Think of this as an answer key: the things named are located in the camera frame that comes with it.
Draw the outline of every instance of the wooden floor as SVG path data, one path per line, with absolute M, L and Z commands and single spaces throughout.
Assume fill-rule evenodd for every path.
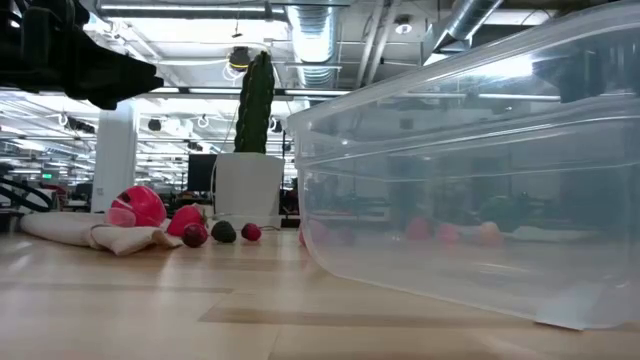
M 295 232 L 116 258 L 0 238 L 0 359 L 639 359 L 584 333 L 336 278 Z

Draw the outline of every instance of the green cactus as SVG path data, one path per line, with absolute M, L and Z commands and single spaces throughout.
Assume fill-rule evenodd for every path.
M 251 61 L 242 80 L 235 152 L 266 154 L 274 86 L 271 56 L 263 51 Z

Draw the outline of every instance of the white pot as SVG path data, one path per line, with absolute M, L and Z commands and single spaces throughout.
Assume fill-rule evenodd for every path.
M 251 222 L 280 227 L 278 214 L 284 159 L 258 153 L 218 155 L 216 215 L 235 228 Z

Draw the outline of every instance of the plastic container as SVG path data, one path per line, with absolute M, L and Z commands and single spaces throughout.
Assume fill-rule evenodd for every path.
M 585 329 L 639 318 L 640 4 L 290 117 L 302 228 L 349 279 Z

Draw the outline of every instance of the pillar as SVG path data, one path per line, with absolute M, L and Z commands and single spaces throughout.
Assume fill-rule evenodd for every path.
M 91 212 L 108 210 L 116 196 L 133 186 L 139 123 L 135 100 L 100 111 Z

